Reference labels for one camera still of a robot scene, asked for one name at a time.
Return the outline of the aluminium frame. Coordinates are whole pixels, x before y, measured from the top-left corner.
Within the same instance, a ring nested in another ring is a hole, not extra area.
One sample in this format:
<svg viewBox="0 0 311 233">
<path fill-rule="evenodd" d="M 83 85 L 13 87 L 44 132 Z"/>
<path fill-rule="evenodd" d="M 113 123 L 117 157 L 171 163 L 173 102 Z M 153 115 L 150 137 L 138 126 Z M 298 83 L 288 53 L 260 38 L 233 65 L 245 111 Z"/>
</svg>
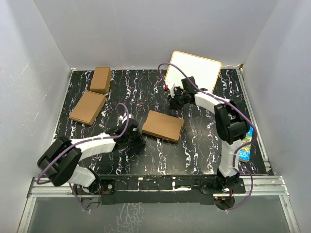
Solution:
<svg viewBox="0 0 311 233">
<path fill-rule="evenodd" d="M 242 176 L 245 194 L 199 203 L 84 201 L 85 211 L 65 184 L 32 181 L 20 233 L 297 233 L 299 227 L 281 176 Z"/>
</svg>

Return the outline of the blue treehouse book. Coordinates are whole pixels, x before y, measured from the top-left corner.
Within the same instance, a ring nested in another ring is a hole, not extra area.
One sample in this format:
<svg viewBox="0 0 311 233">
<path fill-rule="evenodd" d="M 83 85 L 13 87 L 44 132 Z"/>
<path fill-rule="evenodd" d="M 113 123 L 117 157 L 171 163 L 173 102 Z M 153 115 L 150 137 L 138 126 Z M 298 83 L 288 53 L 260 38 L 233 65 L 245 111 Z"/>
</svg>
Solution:
<svg viewBox="0 0 311 233">
<path fill-rule="evenodd" d="M 245 139 L 243 140 L 242 144 L 246 144 L 251 142 L 253 136 L 253 128 L 250 126 L 249 131 L 246 133 Z M 239 161 L 240 162 L 249 162 L 250 161 L 250 154 L 251 154 L 251 144 L 244 146 L 240 149 L 239 152 Z"/>
</svg>

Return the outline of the small whiteboard with wooden frame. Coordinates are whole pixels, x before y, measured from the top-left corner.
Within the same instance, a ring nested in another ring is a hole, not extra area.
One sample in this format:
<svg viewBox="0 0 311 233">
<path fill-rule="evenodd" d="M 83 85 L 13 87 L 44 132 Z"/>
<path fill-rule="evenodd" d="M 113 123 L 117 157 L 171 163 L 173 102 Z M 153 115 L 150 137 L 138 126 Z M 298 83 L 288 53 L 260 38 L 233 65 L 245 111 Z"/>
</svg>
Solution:
<svg viewBox="0 0 311 233">
<path fill-rule="evenodd" d="M 222 63 L 197 55 L 174 51 L 170 63 L 180 68 L 188 77 L 195 79 L 198 88 L 213 92 L 219 77 Z"/>
</svg>

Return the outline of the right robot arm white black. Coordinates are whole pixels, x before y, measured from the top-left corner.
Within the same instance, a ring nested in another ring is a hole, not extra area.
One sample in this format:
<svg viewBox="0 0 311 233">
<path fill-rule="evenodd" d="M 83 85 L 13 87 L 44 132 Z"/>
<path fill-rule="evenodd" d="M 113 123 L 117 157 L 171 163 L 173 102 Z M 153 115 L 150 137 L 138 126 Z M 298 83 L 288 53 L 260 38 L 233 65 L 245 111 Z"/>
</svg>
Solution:
<svg viewBox="0 0 311 233">
<path fill-rule="evenodd" d="M 222 141 L 215 187 L 221 192 L 229 192 L 240 178 L 239 151 L 245 146 L 243 140 L 250 130 L 251 121 L 233 101 L 218 97 L 205 88 L 198 88 L 193 77 L 183 79 L 182 85 L 179 87 L 173 82 L 165 82 L 164 90 L 169 91 L 170 108 L 180 110 L 189 103 L 214 114 L 217 135 Z"/>
</svg>

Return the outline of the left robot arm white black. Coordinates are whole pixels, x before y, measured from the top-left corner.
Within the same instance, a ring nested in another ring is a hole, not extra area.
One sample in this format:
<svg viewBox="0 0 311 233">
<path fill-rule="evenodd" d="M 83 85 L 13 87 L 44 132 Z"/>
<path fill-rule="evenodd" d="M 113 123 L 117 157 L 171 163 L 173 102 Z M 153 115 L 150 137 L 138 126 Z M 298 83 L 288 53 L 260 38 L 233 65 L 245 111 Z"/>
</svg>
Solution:
<svg viewBox="0 0 311 233">
<path fill-rule="evenodd" d="M 94 194 L 100 190 L 101 178 L 92 169 L 79 166 L 81 160 L 115 150 L 138 152 L 145 144 L 138 122 L 129 118 L 121 125 L 93 137 L 58 137 L 39 158 L 37 166 L 54 186 L 70 183 Z"/>
</svg>

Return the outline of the folded cardboard box upright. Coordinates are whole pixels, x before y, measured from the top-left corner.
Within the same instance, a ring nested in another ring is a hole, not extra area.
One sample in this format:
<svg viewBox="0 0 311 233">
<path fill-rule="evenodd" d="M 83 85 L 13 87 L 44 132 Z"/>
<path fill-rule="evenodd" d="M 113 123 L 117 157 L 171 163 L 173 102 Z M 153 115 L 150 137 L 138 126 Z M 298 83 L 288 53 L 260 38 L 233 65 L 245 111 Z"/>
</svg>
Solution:
<svg viewBox="0 0 311 233">
<path fill-rule="evenodd" d="M 110 67 L 96 67 L 92 77 L 90 91 L 99 94 L 107 94 L 109 92 L 112 72 Z"/>
</svg>

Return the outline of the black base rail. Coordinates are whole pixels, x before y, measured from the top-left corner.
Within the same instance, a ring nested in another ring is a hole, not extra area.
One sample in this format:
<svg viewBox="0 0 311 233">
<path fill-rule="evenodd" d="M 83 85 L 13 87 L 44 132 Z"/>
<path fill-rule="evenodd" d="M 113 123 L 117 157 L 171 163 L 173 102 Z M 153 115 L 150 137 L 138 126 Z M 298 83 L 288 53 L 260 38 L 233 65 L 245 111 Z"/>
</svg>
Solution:
<svg viewBox="0 0 311 233">
<path fill-rule="evenodd" d="M 73 186 L 83 200 L 97 198 L 101 205 L 121 203 L 199 203 L 213 205 L 217 198 L 245 194 L 243 179 L 225 184 L 215 175 L 101 175 L 88 188 Z"/>
</svg>

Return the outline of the flat cardboard box stack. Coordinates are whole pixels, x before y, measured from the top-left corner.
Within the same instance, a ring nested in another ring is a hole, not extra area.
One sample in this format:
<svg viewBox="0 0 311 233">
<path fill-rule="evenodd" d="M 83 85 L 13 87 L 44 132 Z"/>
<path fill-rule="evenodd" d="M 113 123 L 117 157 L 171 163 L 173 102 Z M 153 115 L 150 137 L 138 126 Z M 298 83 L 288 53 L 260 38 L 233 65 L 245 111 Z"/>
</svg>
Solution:
<svg viewBox="0 0 311 233">
<path fill-rule="evenodd" d="M 74 107 L 69 119 L 92 126 L 105 102 L 105 95 L 86 91 Z"/>
</svg>

